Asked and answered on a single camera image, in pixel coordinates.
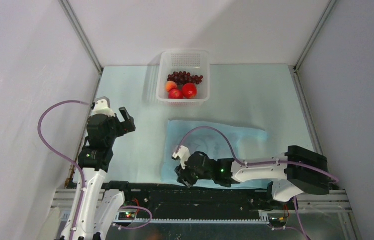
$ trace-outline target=tomato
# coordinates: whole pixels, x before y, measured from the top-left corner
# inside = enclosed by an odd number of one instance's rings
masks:
[[[183,99],[184,96],[182,95],[182,92],[179,89],[174,88],[171,91],[169,91],[168,98],[169,99]]]
[[[193,83],[187,83],[182,87],[182,94],[188,99],[192,99],[197,95],[197,88]]]

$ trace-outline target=light blue table surface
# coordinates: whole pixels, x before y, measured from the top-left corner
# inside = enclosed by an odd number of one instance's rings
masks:
[[[244,144],[242,159],[271,157],[298,145],[312,149],[293,81],[284,64],[210,66],[210,99],[201,106],[171,107],[155,97],[159,66],[104,68],[97,97],[108,97],[112,109],[126,107],[136,131],[118,138],[106,181],[161,183],[168,120],[195,120],[258,128],[268,139]]]

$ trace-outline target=plastic basket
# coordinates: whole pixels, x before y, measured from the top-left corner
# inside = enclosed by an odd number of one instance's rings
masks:
[[[197,95],[193,99],[169,99],[165,85],[168,75],[173,72],[186,71],[191,75],[203,76],[197,87]],[[160,57],[159,74],[157,76],[156,97],[161,103],[170,106],[200,106],[210,96],[209,53],[200,50],[169,50]]]

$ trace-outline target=blue cloth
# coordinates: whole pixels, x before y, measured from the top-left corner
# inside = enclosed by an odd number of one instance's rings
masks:
[[[177,175],[174,171],[179,165],[179,161],[173,160],[171,156],[187,132],[200,126],[209,126],[221,131],[231,143],[237,157],[239,157],[238,144],[242,138],[253,137],[260,142],[265,142],[268,138],[265,131],[255,128],[235,127],[206,121],[170,120],[168,121],[166,131],[164,160],[161,173],[161,180],[163,183],[182,186],[182,184],[176,181]],[[217,132],[210,129],[199,129],[191,133],[183,145],[188,147],[190,154],[194,152],[204,152],[210,159],[215,160],[232,158],[225,140]],[[270,180],[266,179],[251,180],[240,184],[232,184],[231,189],[266,189],[269,182]],[[214,184],[212,180],[198,180],[194,186],[211,189],[227,189],[226,187]]]

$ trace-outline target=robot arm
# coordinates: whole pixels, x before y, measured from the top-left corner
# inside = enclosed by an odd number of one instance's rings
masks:
[[[203,152],[190,155],[188,148],[181,146],[172,155],[180,160],[175,169],[177,181],[186,187],[193,186],[197,180],[213,180],[215,184],[229,188],[249,180],[270,179],[268,192],[278,202],[288,202],[301,193],[326,195],[329,193],[329,179],[312,170],[284,163],[285,161],[304,163],[323,171],[327,170],[327,159],[319,154],[298,146],[289,146],[286,153],[270,158],[260,158],[239,164],[233,158],[213,160]]]
[[[120,122],[110,109],[109,99],[105,97],[97,99],[92,110],[93,115],[87,120],[88,136],[78,156],[78,164],[85,177],[85,187],[80,182],[77,184],[72,210],[59,240],[106,239],[116,213],[125,202],[123,192],[109,190],[105,192],[102,204],[96,211],[100,190],[113,157],[113,143],[116,138],[135,131],[134,118],[121,107],[119,111],[125,121]],[[78,209],[81,194],[83,198]]]

